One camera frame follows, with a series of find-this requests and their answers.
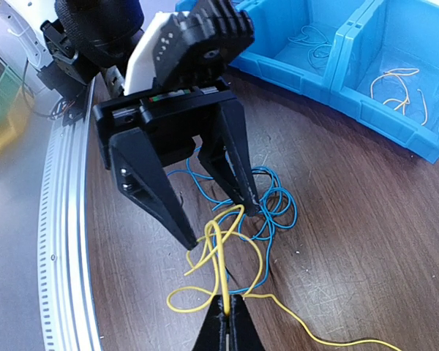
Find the blue wire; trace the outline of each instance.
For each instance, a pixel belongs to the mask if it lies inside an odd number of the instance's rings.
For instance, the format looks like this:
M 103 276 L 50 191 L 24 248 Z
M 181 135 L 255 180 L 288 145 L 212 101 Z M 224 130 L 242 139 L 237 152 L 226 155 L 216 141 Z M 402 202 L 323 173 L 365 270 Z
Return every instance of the blue wire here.
M 310 37 L 320 37 L 321 41 L 309 41 Z M 332 44 L 327 39 L 326 35 L 314 26 L 303 26 L 301 33 L 297 37 L 288 37 L 288 40 L 293 44 L 307 46 L 311 49 L 307 52 L 307 60 L 310 66 L 319 71 L 325 69 L 329 62 Z
M 233 205 L 233 201 L 231 199 L 226 200 L 216 200 L 210 196 L 208 196 L 205 193 L 205 190 L 200 185 L 200 182 L 198 179 L 203 180 L 212 180 L 213 178 L 207 175 L 203 175 L 200 173 L 196 173 L 192 171 L 192 168 L 190 167 L 190 159 L 187 159 L 185 162 L 186 170 L 173 170 L 167 174 L 167 176 L 172 176 L 177 173 L 186 173 L 189 174 L 192 177 L 192 180 L 194 181 L 195 185 L 197 186 L 200 193 L 211 203 L 214 203 L 215 206 L 212 208 L 212 211 L 216 211 L 217 209 L 223 207 L 223 206 L 229 206 Z M 270 187 L 265 191 L 265 193 L 260 198 L 260 210 L 258 212 L 258 215 L 261 215 L 264 217 L 264 222 L 262 224 L 262 227 L 259 229 L 259 231 L 251 237 L 251 240 L 254 241 L 268 241 L 268 246 L 266 248 L 266 256 L 265 256 L 265 273 L 263 275 L 263 279 L 258 282 L 254 288 L 257 288 L 267 281 L 270 274 L 270 253 L 271 248 L 273 246 L 274 242 L 274 236 L 277 233 L 277 229 L 283 229 L 288 230 L 293 228 L 297 221 L 298 221 L 298 206 L 296 205 L 296 200 L 294 199 L 293 195 L 285 188 L 282 187 L 281 180 L 279 179 L 279 176 L 277 173 L 272 170 L 271 168 L 268 168 L 266 166 L 258 166 L 252 168 L 252 174 L 254 175 L 266 175 L 269 176 L 271 179 Z M 273 208 L 269 208 L 269 201 L 271 200 L 273 195 L 278 195 L 278 201 L 277 204 Z M 293 221 L 290 224 L 281 224 L 276 221 L 277 217 L 281 217 L 284 214 L 286 214 L 290 208 L 293 207 Z M 237 216 L 239 215 L 238 211 L 231 212 L 227 214 L 226 216 L 222 217 L 221 220 L 219 220 L 218 224 L 222 224 L 229 216 Z M 247 216 L 244 214 L 239 221 L 238 224 L 238 232 L 242 233 L 242 225 L 244 224 L 245 219 Z M 265 231 L 268 229 L 269 235 L 263 236 Z M 213 238 L 213 245 L 216 246 L 216 238 Z M 230 291 L 230 294 L 242 294 L 248 291 L 248 287 L 245 287 L 243 289 L 237 289 Z

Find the perforated metal strip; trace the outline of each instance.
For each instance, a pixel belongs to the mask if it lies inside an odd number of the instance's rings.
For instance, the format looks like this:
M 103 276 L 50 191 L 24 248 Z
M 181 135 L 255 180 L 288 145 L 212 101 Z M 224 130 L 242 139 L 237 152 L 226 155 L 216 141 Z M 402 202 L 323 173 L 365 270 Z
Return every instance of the perforated metal strip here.
M 86 241 L 86 154 L 94 81 L 86 117 L 55 121 L 42 177 L 37 269 L 46 351 L 100 351 Z

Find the storage bin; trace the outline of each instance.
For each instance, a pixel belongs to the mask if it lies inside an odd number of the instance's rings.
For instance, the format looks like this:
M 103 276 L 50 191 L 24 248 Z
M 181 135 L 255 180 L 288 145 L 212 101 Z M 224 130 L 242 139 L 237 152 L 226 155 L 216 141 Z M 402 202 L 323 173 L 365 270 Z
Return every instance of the storage bin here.
M 188 2 L 193 7 L 196 1 Z M 357 25 L 357 20 L 372 2 L 243 1 L 237 9 L 247 11 L 251 17 L 255 27 L 255 42 L 231 65 L 328 104 L 345 35 Z M 190 10 L 191 7 L 178 8 Z
M 0 77 L 0 122 L 7 116 L 8 110 L 20 88 L 20 78 L 6 68 Z
M 348 31 L 337 66 L 330 106 L 434 163 L 439 158 L 439 7 L 423 0 L 376 0 Z M 391 69 L 416 68 L 401 77 L 410 95 L 406 116 L 394 111 L 405 99 Z M 423 92 L 429 118 L 425 122 Z
M 26 96 L 32 107 L 34 105 L 33 98 L 29 95 Z M 0 121 L 0 152 L 24 133 L 30 114 L 31 111 L 26 106 L 21 91 L 18 91 L 12 101 L 10 110 Z
M 21 79 L 7 67 L 0 77 L 0 107 L 9 108 L 20 87 Z
M 197 0 L 181 0 L 176 4 L 176 11 L 190 11 L 197 4 Z

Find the brown wood surface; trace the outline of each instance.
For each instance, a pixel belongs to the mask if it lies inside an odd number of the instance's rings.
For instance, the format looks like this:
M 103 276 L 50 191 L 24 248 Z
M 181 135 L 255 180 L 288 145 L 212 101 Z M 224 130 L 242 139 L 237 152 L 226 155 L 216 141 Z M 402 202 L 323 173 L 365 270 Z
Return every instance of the brown wood surface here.
M 431 165 L 317 102 L 242 75 L 228 79 L 245 107 L 252 165 L 275 169 L 300 212 L 293 230 L 277 233 L 271 277 L 257 292 L 277 294 L 325 339 L 375 337 L 404 351 L 439 351 L 439 162 Z M 188 175 L 172 183 L 200 235 L 211 204 Z M 206 312 L 176 314 L 165 299 L 186 284 L 212 287 L 212 268 L 183 277 L 185 251 L 117 192 L 94 130 L 88 185 L 91 278 L 104 350 L 191 350 Z M 259 222 L 250 221 L 244 233 L 254 233 Z M 234 241 L 226 255 L 239 284 L 250 284 L 257 269 L 252 249 Z M 188 307 L 203 299 L 187 293 L 175 302 Z M 272 301 L 247 305 L 267 350 L 334 349 L 310 341 Z

